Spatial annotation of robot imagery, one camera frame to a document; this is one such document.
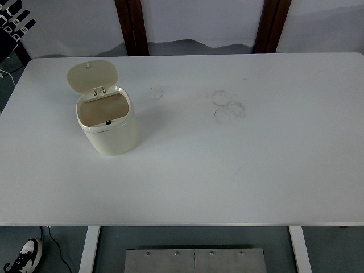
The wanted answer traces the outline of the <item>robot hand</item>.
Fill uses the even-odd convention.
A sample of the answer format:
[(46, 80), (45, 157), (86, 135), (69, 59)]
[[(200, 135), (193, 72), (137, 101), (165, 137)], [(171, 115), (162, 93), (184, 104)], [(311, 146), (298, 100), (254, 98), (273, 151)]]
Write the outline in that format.
[(22, 23), (30, 14), (28, 9), (23, 10), (22, 1), (15, 1), (6, 9), (7, 1), (1, 1), (1, 62), (5, 61), (19, 45), (19, 41), (36, 24), (36, 20), (30, 19), (23, 26)]

